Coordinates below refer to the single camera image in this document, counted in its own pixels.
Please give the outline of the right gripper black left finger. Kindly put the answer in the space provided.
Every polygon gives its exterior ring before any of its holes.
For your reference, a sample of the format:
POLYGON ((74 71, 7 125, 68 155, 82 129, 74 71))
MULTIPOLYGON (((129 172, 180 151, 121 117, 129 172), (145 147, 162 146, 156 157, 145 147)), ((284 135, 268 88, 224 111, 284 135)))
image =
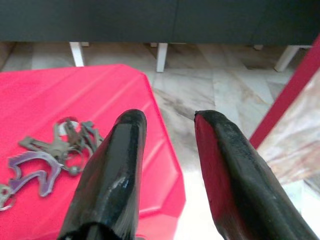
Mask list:
POLYGON ((87 162, 58 235, 60 240, 134 240, 147 119, 123 112, 87 162))

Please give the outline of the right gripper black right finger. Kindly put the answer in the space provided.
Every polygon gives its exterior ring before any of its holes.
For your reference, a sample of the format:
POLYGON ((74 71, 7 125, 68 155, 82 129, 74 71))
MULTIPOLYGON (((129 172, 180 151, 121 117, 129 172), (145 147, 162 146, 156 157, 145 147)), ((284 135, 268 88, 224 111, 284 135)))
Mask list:
POLYGON ((211 216, 225 240, 315 240, 317 235, 238 126, 199 110, 194 130, 211 216))

